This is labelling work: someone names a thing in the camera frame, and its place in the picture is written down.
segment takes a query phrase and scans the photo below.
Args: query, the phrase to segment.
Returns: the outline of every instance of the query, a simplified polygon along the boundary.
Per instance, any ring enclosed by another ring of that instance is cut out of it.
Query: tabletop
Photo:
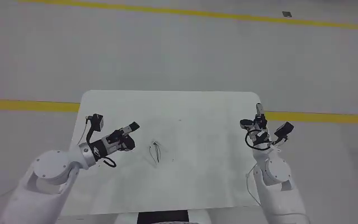
[[[239,122],[255,117],[258,102],[252,92],[86,92],[72,145],[81,137],[85,116],[94,113],[103,115],[104,126],[91,141],[132,122],[140,128],[130,134],[132,151],[109,156],[116,168],[100,160],[80,171],[62,215],[255,205],[245,177],[255,160]],[[252,177],[249,188],[257,196]]]

